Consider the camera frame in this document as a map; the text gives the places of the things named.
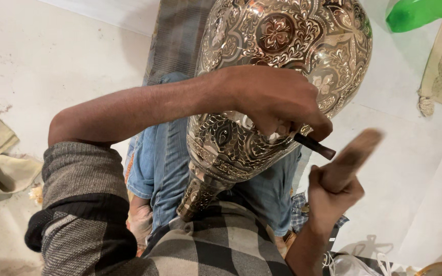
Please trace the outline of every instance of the green plastic bottle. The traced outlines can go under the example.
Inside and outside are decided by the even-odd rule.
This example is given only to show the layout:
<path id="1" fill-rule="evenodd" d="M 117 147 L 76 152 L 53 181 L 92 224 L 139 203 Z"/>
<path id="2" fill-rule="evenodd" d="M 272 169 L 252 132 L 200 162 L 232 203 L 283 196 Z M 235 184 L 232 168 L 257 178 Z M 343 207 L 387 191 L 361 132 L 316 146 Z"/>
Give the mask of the green plastic bottle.
<path id="1" fill-rule="evenodd" d="M 386 18 L 393 32 L 405 32 L 442 18 L 442 0 L 400 0 Z"/>

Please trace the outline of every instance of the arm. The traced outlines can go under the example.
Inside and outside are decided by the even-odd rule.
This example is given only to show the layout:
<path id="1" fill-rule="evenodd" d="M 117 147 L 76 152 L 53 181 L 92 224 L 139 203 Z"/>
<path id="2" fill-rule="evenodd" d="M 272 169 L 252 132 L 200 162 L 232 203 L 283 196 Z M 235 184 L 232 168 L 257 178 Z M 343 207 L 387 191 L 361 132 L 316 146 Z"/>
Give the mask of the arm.
<path id="1" fill-rule="evenodd" d="M 296 276 L 322 275 L 322 256 L 337 220 L 362 196 L 364 190 L 356 177 L 340 193 L 320 186 L 322 171 L 311 167 L 308 197 L 310 218 L 286 255 L 286 263 Z"/>
<path id="2" fill-rule="evenodd" d="M 318 91 L 290 69 L 233 66 L 178 83 L 136 87 L 61 111 L 52 120 L 49 146 L 79 141 L 110 146 L 145 128 L 195 114 L 236 110 L 265 135 L 286 122 L 307 123 L 321 141 L 332 123 L 316 104 Z"/>
<path id="3" fill-rule="evenodd" d="M 151 275 L 152 260 L 134 258 L 126 229 L 129 203 L 120 155 L 110 148 L 146 127 L 206 112 L 237 110 L 264 134 L 281 123 L 308 123 L 322 140 L 332 124 L 316 88 L 294 70 L 234 66 L 174 84 L 115 92 L 61 111 L 44 154 L 43 210 L 25 242 L 45 259 L 43 275 Z"/>

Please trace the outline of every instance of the blue jeans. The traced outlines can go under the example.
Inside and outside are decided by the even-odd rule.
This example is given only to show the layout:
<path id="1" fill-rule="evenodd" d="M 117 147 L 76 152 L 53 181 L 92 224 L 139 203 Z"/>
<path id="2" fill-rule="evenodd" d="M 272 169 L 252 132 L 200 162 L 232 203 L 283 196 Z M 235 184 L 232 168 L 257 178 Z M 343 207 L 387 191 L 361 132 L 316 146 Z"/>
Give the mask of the blue jeans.
<path id="1" fill-rule="evenodd" d="M 160 83 L 187 78 L 170 73 Z M 146 128 L 132 139 L 134 155 L 127 188 L 139 198 L 151 199 L 153 231 L 177 216 L 175 210 L 189 183 L 186 139 L 187 118 Z M 248 208 L 264 219 L 276 236 L 284 236 L 291 219 L 289 191 L 300 157 L 298 147 L 254 178 L 221 192 L 218 198 Z"/>

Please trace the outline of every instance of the white plastic bag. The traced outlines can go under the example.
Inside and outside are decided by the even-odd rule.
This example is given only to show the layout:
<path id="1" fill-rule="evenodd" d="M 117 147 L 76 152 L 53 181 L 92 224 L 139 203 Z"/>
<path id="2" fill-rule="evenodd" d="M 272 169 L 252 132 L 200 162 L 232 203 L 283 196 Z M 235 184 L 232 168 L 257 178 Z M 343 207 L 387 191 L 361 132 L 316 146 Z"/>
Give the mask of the white plastic bag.
<path id="1" fill-rule="evenodd" d="M 384 267 L 381 269 L 385 276 L 390 276 L 390 263 L 388 260 L 385 262 L 386 269 Z M 381 276 L 353 255 L 338 255 L 329 268 L 332 276 Z"/>

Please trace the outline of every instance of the woven mat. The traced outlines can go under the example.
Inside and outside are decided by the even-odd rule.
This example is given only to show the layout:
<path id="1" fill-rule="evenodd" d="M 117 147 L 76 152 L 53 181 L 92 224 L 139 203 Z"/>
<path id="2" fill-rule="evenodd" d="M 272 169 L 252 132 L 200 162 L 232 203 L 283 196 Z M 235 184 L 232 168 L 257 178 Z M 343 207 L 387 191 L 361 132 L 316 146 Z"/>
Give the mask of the woven mat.
<path id="1" fill-rule="evenodd" d="M 207 16 L 215 0 L 161 0 L 143 85 L 171 72 L 195 74 Z"/>

